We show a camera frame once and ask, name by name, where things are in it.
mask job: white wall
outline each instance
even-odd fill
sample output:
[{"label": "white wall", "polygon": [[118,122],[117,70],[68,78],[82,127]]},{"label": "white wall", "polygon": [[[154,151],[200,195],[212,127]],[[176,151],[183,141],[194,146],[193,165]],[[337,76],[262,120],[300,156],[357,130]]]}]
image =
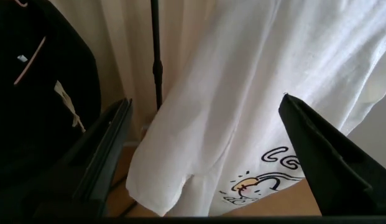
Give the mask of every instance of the white wall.
[{"label": "white wall", "polygon": [[349,139],[386,168],[386,96],[350,133]]}]

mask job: black pole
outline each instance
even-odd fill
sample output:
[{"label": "black pole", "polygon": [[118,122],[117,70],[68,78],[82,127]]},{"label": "black pole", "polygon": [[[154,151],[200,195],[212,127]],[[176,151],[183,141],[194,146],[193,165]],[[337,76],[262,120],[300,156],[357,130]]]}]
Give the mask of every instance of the black pole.
[{"label": "black pole", "polygon": [[162,62],[160,53],[160,25],[158,0],[151,0],[151,22],[154,44],[153,74],[155,82],[155,95],[157,98],[157,109],[159,110],[162,105]]}]

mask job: white shirt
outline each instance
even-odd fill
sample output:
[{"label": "white shirt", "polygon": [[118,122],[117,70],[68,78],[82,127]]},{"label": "white shirt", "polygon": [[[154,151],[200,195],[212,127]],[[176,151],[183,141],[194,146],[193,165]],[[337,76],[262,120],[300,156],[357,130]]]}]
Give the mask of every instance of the white shirt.
[{"label": "white shirt", "polygon": [[285,92],[355,128],[386,93],[386,1],[219,1],[134,154],[130,195],[159,215],[221,215],[297,183]]}]

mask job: clothing tag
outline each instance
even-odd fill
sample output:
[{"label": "clothing tag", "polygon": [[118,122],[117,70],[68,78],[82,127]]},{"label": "clothing tag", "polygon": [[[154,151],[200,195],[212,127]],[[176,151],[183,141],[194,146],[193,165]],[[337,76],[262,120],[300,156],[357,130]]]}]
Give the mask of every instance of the clothing tag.
[{"label": "clothing tag", "polygon": [[24,55],[17,56],[17,59],[19,59],[21,62],[26,62],[28,59]]}]

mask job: black garment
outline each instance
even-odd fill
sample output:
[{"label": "black garment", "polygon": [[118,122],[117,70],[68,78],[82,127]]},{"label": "black garment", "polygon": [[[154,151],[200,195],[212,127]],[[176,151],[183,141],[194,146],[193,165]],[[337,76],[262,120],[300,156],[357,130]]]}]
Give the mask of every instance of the black garment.
[{"label": "black garment", "polygon": [[298,98],[279,113],[323,215],[386,215],[385,168]]},{"label": "black garment", "polygon": [[[46,41],[14,86],[42,38]],[[27,7],[0,0],[0,189],[19,184],[53,164],[81,136],[55,93],[59,80],[88,129],[100,114],[94,57],[81,37],[46,0]]]}]

